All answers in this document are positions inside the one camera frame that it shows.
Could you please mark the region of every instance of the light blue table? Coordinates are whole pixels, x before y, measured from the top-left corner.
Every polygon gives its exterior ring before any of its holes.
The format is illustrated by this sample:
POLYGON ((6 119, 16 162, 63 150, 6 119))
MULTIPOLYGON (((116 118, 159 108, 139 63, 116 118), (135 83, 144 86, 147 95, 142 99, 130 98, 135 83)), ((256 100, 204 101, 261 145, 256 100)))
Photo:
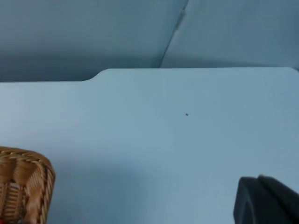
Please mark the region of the light blue table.
POLYGON ((288 68, 1 83, 0 144, 52 161, 49 224, 231 224, 243 175, 299 191, 298 96, 288 68))

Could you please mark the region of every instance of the black plastic item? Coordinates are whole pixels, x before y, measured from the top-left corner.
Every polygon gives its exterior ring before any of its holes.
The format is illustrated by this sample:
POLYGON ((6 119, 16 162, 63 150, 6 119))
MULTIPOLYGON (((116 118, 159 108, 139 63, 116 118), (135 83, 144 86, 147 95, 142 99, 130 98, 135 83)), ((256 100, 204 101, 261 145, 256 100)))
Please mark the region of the black plastic item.
POLYGON ((236 224, 299 224, 299 195, 272 177, 242 177, 234 218, 236 224))

